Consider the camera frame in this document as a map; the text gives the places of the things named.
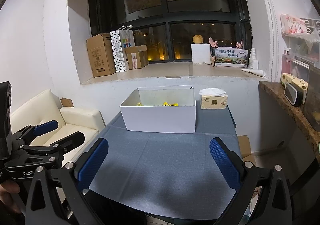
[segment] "cream leather sofa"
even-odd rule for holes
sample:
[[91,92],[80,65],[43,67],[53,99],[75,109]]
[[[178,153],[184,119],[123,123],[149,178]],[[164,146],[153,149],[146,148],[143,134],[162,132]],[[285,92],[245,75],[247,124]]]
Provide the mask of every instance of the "cream leather sofa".
[[83,145],[64,155],[62,166],[69,161],[75,161],[86,145],[105,127],[102,116],[97,110],[71,107],[62,107],[59,110],[51,90],[43,91],[10,114],[12,133],[27,125],[42,124],[50,120],[56,120],[59,123],[58,128],[36,137],[31,145],[49,146],[77,131],[82,132],[85,137]]

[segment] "sofa armrest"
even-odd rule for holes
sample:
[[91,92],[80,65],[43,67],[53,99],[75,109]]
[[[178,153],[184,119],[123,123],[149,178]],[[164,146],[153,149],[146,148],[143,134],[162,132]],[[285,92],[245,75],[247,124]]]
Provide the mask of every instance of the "sofa armrest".
[[62,107],[60,112],[66,124],[92,128],[99,132],[105,127],[101,113],[98,110]]

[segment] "window sill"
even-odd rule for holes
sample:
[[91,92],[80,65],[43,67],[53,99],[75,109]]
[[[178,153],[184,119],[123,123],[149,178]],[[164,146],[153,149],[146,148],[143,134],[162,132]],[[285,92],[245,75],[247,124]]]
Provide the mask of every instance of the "window sill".
[[112,75],[91,78],[82,85],[138,78],[195,78],[195,77],[228,76],[249,80],[266,80],[254,74],[241,71],[239,67],[192,64],[191,62],[153,63],[142,69],[114,73]]

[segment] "pink floral package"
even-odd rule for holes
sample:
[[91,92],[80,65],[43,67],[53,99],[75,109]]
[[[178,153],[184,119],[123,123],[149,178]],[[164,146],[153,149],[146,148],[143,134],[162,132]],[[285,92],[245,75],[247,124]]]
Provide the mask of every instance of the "pink floral package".
[[292,17],[288,14],[281,14],[282,33],[296,34],[307,33],[306,23],[300,18]]

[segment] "white tube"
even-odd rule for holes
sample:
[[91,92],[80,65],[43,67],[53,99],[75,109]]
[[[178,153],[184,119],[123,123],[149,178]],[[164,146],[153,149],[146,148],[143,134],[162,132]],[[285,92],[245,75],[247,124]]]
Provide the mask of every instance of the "white tube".
[[241,71],[252,73],[252,74],[258,75],[260,77],[266,76],[266,73],[263,70],[241,69]]

